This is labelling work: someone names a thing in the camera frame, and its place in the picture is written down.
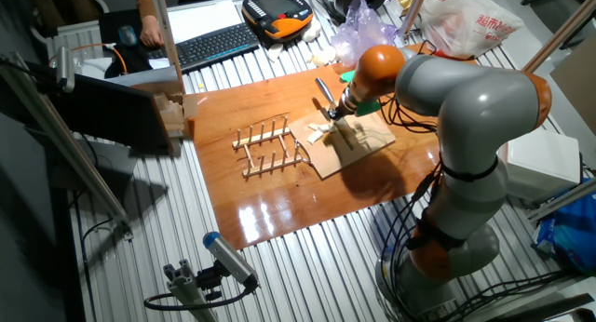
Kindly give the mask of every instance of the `wooden table surface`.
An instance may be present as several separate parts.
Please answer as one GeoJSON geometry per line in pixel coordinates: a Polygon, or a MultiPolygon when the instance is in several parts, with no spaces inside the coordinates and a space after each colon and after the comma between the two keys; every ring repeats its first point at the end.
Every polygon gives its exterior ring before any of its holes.
{"type": "MultiPolygon", "coordinates": [[[[197,115],[190,122],[196,155],[220,233],[234,248],[285,235],[349,212],[388,201],[414,191],[439,159],[434,134],[414,134],[390,126],[396,141],[322,181],[308,164],[300,163],[271,172],[242,177],[247,167],[243,149],[234,150],[237,130],[248,137],[248,127],[260,132],[282,116],[289,122],[317,110],[326,100],[315,83],[325,81],[335,98],[346,84],[331,66],[262,82],[198,95],[197,115]]],[[[427,117],[417,116],[419,120],[427,117]]],[[[286,136],[293,149],[292,137],[286,136]]],[[[272,151],[282,154],[279,141],[250,147],[251,156],[272,151]]]]}

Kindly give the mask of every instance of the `monitor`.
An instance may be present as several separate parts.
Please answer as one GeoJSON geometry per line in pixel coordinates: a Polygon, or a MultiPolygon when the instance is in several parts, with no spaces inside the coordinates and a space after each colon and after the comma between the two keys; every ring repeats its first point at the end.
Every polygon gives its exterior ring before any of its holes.
{"type": "MultiPolygon", "coordinates": [[[[27,66],[38,76],[56,79],[55,69],[30,62],[27,66]]],[[[9,91],[0,77],[0,93],[9,91]]],[[[168,133],[149,92],[76,74],[73,92],[47,95],[72,131],[122,143],[140,154],[169,154],[168,133]]],[[[36,124],[19,100],[3,97],[0,112],[36,124]]]]}

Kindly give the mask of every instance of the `keyboard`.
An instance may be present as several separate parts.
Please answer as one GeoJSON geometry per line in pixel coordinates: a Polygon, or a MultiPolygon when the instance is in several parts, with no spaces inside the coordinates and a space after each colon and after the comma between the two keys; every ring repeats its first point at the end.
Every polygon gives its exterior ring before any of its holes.
{"type": "MultiPolygon", "coordinates": [[[[259,39],[247,23],[233,25],[176,44],[184,73],[228,60],[259,47],[259,39]]],[[[147,53],[149,59],[166,58],[164,48],[147,53]]]]}

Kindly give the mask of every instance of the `blue cap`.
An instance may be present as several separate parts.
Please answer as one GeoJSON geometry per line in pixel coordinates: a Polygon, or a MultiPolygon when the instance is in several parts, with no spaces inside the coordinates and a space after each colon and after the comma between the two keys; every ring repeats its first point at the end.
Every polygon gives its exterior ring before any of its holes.
{"type": "Polygon", "coordinates": [[[203,245],[205,246],[206,249],[209,249],[211,244],[213,244],[213,242],[215,242],[215,240],[219,237],[221,237],[221,235],[218,232],[206,233],[203,236],[203,245]]]}

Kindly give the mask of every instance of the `white box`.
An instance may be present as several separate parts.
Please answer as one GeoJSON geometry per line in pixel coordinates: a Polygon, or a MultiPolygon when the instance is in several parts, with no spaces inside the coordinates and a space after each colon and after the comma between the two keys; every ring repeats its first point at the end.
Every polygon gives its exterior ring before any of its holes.
{"type": "Polygon", "coordinates": [[[537,129],[499,149],[509,181],[508,193],[530,202],[543,202],[579,184],[577,140],[537,129]]]}

